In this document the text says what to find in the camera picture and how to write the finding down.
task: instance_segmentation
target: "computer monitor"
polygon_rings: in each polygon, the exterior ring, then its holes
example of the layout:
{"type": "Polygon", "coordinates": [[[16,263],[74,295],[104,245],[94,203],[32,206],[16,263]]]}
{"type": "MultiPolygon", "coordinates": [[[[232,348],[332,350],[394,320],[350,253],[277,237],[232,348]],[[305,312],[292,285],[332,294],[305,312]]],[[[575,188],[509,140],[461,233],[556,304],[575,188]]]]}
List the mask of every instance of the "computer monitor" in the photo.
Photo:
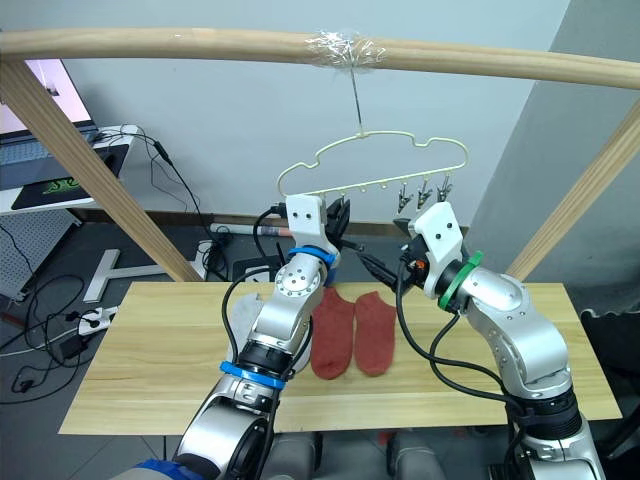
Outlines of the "computer monitor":
{"type": "MultiPolygon", "coordinates": [[[[79,130],[95,129],[95,124],[60,59],[27,60],[26,62],[40,83],[79,130]]],[[[1,106],[0,142],[8,143],[32,139],[33,136],[29,129],[11,109],[4,103],[1,106]]]]}

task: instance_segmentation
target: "floor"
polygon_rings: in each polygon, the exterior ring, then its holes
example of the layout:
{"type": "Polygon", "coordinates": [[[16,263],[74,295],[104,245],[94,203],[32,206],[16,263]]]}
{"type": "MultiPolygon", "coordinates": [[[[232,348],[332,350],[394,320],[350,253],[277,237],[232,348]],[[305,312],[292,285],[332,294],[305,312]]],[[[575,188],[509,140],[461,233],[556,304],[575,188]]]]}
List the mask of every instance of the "floor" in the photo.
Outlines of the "floor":
{"type": "MultiPolygon", "coordinates": [[[[197,241],[203,233],[196,227],[166,227],[167,236],[187,257],[195,256],[197,241]]],[[[402,238],[395,237],[354,237],[350,240],[363,242],[367,252],[378,256],[387,265],[395,266],[398,248],[402,238]]],[[[273,239],[265,239],[267,251],[275,251],[273,239]]],[[[283,241],[283,249],[290,246],[290,240],[283,241]]],[[[93,271],[106,248],[121,251],[118,266],[136,266],[151,263],[149,258],[118,227],[109,224],[86,224],[75,229],[62,242],[54,254],[38,272],[38,283],[61,274],[80,276],[88,283],[93,271]]],[[[231,261],[256,256],[255,247],[249,236],[237,235],[226,250],[231,261]]],[[[370,277],[355,255],[346,253],[337,281],[369,281],[370,277]]],[[[139,277],[146,281],[168,281],[165,275],[139,277]]],[[[118,305],[124,297],[130,280],[111,281],[98,304],[105,307],[118,305]]],[[[64,277],[39,295],[38,314],[59,310],[64,303],[80,289],[80,281],[64,277]]],[[[86,304],[76,300],[64,311],[83,311],[86,304]]],[[[9,313],[23,317],[27,302],[12,305],[9,313]]],[[[6,299],[0,298],[0,308],[6,311],[6,299]]],[[[576,305],[577,309],[588,305],[576,305]]],[[[51,324],[50,337],[69,329],[73,324],[64,319],[55,319],[51,324]]],[[[0,322],[0,340],[6,341],[19,330],[0,322]]],[[[88,349],[82,353],[82,360],[88,360],[95,353],[101,335],[94,338],[88,349]]],[[[22,341],[10,349],[25,348],[22,341]]],[[[0,361],[1,400],[3,402],[24,400],[47,393],[64,384],[73,375],[74,369],[53,370],[46,383],[26,394],[11,393],[10,387],[16,372],[24,365],[44,368],[48,357],[42,352],[3,357],[0,361]]],[[[71,383],[60,392],[35,402],[19,405],[5,405],[0,409],[0,478],[13,480],[48,479],[105,479],[111,478],[147,458],[162,458],[162,437],[135,436],[70,436],[58,435],[65,412],[86,372],[88,365],[79,367],[71,383]]],[[[37,380],[39,372],[29,372],[23,379],[37,380]]],[[[625,389],[620,380],[613,385],[621,408],[629,412],[638,402],[635,393],[625,389]]],[[[611,422],[592,422],[594,435],[602,435],[611,427],[611,422]]],[[[502,459],[506,429],[490,427],[482,430],[472,428],[428,428],[416,430],[437,454],[449,479],[486,479],[486,466],[502,459]]],[[[341,479],[387,479],[385,470],[385,435],[379,431],[333,432],[325,435],[324,454],[320,469],[314,478],[324,480],[341,479]]],[[[167,451],[171,455],[179,437],[167,438],[167,451]]]]}

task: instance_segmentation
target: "sock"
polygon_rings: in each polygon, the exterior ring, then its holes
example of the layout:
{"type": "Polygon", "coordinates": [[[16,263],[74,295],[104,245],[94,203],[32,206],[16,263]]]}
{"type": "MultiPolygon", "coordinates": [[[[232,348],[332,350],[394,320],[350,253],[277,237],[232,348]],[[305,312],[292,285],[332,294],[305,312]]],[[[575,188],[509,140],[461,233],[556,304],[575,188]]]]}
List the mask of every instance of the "sock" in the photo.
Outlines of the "sock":
{"type": "MultiPolygon", "coordinates": [[[[263,305],[264,302],[257,293],[249,293],[233,304],[229,323],[231,324],[231,331],[233,332],[233,336],[238,344],[238,353],[242,351],[247,343],[247,336],[249,335],[256,318],[258,318],[263,305]]],[[[313,337],[311,338],[311,343],[307,349],[293,366],[296,372],[301,371],[307,363],[309,363],[309,357],[311,356],[311,344],[313,344],[313,337]]],[[[231,349],[231,344],[229,344],[227,347],[226,360],[230,362],[232,358],[233,350],[231,349]]]]}
{"type": "Polygon", "coordinates": [[[356,365],[367,375],[381,375],[393,360],[396,309],[382,301],[378,292],[356,300],[356,365]]]}
{"type": "Polygon", "coordinates": [[[331,380],[347,369],[352,352],[353,303],[327,288],[313,311],[311,368],[318,377],[331,380]]]}

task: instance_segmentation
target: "white wall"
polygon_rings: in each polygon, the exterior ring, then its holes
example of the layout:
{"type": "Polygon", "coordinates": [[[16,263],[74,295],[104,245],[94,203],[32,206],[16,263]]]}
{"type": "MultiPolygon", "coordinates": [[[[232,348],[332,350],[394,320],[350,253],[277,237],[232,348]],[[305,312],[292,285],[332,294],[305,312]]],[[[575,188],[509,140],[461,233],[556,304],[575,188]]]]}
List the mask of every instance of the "white wall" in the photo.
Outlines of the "white wall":
{"type": "MultiPolygon", "coordinates": [[[[357,30],[371,36],[547,50],[568,0],[78,2],[4,0],[0,27],[203,26],[284,31],[357,30]]],[[[159,138],[202,199],[203,210],[257,214],[278,200],[288,165],[356,132],[346,75],[312,66],[249,62],[101,59],[67,65],[98,125],[136,123],[159,138]]],[[[472,164],[451,201],[470,224],[534,82],[417,72],[358,77],[365,128],[464,141],[472,164]]],[[[302,189],[424,169],[400,140],[345,148],[302,189]]],[[[434,149],[430,164],[454,150],[434,149]]],[[[418,188],[415,181],[411,192],[418,188]]],[[[390,221],[399,185],[353,193],[352,218],[390,221]]],[[[156,209],[174,205],[149,188],[156,209]]],[[[403,214],[411,214],[415,201],[403,214]]]]}
{"type": "MultiPolygon", "coordinates": [[[[552,50],[640,62],[640,3],[613,5],[571,2],[552,50]]],[[[487,268],[504,271],[511,264],[639,99],[637,90],[535,86],[466,238],[470,249],[485,252],[487,268]]],[[[640,155],[527,280],[596,292],[576,305],[610,301],[607,308],[617,310],[623,304],[616,297],[627,285],[635,290],[633,301],[640,300],[638,185],[640,155]]]]}

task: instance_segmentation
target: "wooden rod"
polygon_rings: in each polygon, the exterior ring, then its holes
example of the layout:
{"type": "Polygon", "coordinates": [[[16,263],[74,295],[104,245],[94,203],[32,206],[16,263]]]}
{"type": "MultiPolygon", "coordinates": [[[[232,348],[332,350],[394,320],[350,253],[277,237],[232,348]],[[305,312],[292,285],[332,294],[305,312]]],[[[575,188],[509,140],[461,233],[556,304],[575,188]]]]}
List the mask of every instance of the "wooden rod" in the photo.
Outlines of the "wooden rod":
{"type": "Polygon", "coordinates": [[[513,261],[507,273],[524,280],[640,151],[640,100],[598,156],[513,261]]]}
{"type": "MultiPolygon", "coordinates": [[[[68,28],[0,34],[5,59],[201,58],[316,64],[318,34],[211,28],[68,28]]],[[[640,89],[640,63],[565,53],[371,38],[367,66],[640,89]]]]}
{"type": "Polygon", "coordinates": [[[202,280],[89,147],[23,61],[0,64],[0,95],[82,188],[171,278],[202,280]]]}

